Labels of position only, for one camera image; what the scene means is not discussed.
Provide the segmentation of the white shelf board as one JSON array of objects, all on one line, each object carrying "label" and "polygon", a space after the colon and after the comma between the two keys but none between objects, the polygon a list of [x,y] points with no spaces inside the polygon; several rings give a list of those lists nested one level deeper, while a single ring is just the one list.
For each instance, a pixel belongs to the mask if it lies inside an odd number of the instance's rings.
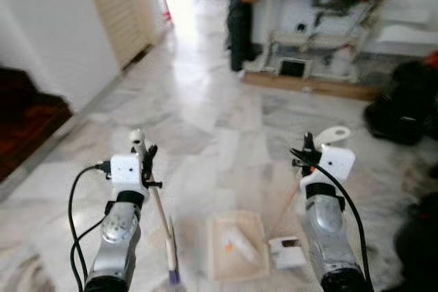
[{"label": "white shelf board", "polygon": [[377,42],[438,45],[438,33],[407,25],[386,25],[376,36]]}]

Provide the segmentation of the small white box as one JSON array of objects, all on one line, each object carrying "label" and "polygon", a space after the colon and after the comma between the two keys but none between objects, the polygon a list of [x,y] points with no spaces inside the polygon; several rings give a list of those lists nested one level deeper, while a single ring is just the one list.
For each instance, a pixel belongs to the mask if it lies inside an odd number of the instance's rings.
[{"label": "small white box", "polygon": [[305,266],[301,241],[295,236],[276,237],[268,242],[272,264],[276,270],[285,270]]}]

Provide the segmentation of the beige louvered door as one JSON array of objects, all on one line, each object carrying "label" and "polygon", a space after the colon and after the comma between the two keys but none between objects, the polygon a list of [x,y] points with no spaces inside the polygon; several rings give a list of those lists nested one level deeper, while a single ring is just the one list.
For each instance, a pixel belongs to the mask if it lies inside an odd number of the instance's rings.
[{"label": "beige louvered door", "polygon": [[116,63],[128,66],[156,45],[164,28],[157,0],[93,0]]}]

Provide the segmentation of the beige long handled dustpan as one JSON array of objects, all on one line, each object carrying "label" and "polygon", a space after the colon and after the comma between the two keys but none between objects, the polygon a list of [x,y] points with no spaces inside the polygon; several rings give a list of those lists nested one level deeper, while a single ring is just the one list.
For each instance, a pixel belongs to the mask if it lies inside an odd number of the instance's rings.
[{"label": "beige long handled dustpan", "polygon": [[[326,143],[332,147],[342,147],[342,142],[350,137],[348,127],[336,126],[313,135],[315,144]],[[310,270],[319,284],[321,278],[328,278],[332,269],[357,268],[366,274],[359,264],[361,257],[353,250],[348,240],[348,229],[344,213],[357,213],[354,202],[334,177],[323,170],[317,160],[303,160],[294,155],[294,167],[300,169],[300,187],[293,196],[304,196],[304,214],[301,226],[304,236],[301,241]],[[319,169],[331,180],[326,183],[303,185],[310,174]],[[209,275],[219,282],[240,282],[260,278],[275,269],[272,264],[269,238],[261,218],[256,213],[233,213],[212,218],[207,224],[207,258]]]}]

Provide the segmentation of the tall black bag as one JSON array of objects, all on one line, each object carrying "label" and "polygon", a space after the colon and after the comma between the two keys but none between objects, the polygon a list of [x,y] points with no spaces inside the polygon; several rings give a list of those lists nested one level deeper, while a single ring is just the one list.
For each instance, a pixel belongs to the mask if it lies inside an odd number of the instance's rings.
[{"label": "tall black bag", "polygon": [[242,71],[245,62],[257,59],[253,43],[253,5],[244,0],[229,0],[226,19],[229,69]]}]

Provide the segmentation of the black bulky object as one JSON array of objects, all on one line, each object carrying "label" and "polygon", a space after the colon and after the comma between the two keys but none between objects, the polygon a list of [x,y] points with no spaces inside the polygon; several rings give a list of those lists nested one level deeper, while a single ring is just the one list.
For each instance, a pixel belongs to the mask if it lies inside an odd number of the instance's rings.
[{"label": "black bulky object", "polygon": [[437,199],[437,192],[429,193],[408,207],[407,221],[395,238],[402,282],[385,292],[438,292]]}]

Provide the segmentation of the large black bag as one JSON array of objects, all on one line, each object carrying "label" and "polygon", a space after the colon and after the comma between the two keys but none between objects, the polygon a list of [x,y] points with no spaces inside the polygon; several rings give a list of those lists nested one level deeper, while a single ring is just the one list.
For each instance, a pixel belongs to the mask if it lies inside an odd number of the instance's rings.
[{"label": "large black bag", "polygon": [[364,109],[373,137],[416,145],[436,114],[438,70],[425,62],[404,62],[392,70],[390,85]]}]

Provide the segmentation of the wooden handled broom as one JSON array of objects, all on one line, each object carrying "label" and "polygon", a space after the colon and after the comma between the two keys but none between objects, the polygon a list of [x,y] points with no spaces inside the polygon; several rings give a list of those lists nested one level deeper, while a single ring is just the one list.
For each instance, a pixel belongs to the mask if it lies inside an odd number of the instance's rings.
[{"label": "wooden handled broom", "polygon": [[[141,160],[141,144],[147,146],[144,133],[140,129],[136,129],[129,133],[129,141],[131,142],[131,151],[134,152]],[[184,283],[181,280],[179,273],[179,259],[177,252],[177,242],[175,239],[175,230],[173,230],[172,220],[165,212],[165,207],[162,202],[162,196],[159,189],[149,188],[151,196],[155,200],[157,213],[162,218],[162,232],[166,244],[166,260],[168,270],[168,282],[165,288],[166,292],[185,292]]]}]

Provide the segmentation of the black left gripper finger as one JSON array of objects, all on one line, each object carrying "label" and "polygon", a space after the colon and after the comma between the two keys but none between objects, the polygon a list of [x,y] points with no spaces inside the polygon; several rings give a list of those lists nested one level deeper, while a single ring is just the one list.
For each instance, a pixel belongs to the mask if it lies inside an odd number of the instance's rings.
[{"label": "black left gripper finger", "polygon": [[142,160],[142,182],[154,182],[153,167],[154,158],[157,155],[157,145],[150,145],[148,148],[145,144],[141,144],[141,160]]}]

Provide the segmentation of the dark red wooden furniture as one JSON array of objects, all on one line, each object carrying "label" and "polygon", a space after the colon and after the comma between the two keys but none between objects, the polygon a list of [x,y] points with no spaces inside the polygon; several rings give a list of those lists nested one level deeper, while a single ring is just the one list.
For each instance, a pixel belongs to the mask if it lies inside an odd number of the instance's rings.
[{"label": "dark red wooden furniture", "polygon": [[0,181],[72,116],[62,97],[41,92],[24,70],[0,66]]}]

